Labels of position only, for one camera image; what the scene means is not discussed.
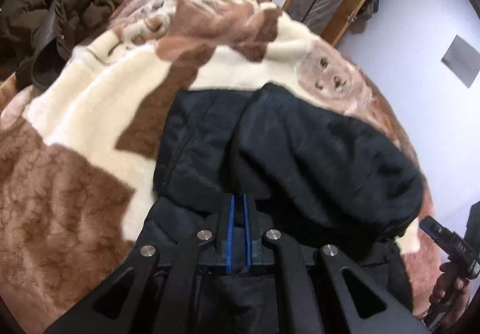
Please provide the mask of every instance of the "blue strip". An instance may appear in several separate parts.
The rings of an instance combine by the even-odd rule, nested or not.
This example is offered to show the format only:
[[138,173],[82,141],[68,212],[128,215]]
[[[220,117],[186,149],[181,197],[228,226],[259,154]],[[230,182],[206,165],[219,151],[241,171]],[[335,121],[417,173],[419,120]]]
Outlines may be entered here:
[[247,195],[243,195],[243,225],[245,230],[245,255],[247,257],[247,270],[251,269],[251,235],[250,235],[250,216],[248,214]]
[[235,225],[235,197],[230,198],[229,229],[226,231],[226,262],[225,270],[227,274],[232,272],[232,245],[233,245],[233,226]]

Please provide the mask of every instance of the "door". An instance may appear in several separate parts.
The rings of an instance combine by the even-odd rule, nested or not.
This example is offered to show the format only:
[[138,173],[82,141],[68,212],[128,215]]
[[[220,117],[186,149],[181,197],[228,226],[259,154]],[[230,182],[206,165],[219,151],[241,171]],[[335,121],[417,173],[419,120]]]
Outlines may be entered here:
[[343,0],[320,36],[335,46],[353,22],[365,1],[366,0]]

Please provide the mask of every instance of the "hand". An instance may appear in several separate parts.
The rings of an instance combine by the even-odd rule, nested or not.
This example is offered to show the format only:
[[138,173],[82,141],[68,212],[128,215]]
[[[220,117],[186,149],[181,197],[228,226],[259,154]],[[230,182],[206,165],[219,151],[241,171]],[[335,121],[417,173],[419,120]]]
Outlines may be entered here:
[[[438,278],[437,283],[433,287],[430,295],[430,303],[438,303],[444,296],[448,287],[448,274],[455,270],[451,262],[444,263],[440,266],[443,274]],[[440,321],[442,331],[454,324],[465,312],[470,298],[470,282],[466,278],[455,278],[455,290],[459,292],[457,299],[453,302],[450,311],[445,314]]]

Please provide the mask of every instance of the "fleece blanket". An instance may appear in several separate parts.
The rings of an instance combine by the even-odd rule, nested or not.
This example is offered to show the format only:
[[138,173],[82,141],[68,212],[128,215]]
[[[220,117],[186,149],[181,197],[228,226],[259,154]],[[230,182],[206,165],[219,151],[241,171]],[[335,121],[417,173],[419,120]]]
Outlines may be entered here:
[[[45,330],[129,253],[155,201],[155,159],[176,91],[267,82],[364,120],[419,165],[359,67],[255,0],[125,0],[44,94],[27,88],[5,106],[0,295],[28,334]],[[425,182],[421,216],[432,211]],[[398,244],[423,311],[438,252],[417,221]]]

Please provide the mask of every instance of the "wooden door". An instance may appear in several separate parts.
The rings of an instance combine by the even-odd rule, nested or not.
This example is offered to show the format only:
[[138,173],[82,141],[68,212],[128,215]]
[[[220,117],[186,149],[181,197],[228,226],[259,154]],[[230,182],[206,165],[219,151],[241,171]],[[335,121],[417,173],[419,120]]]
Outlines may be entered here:
[[343,0],[320,36],[331,45],[335,45],[353,22],[365,1]]

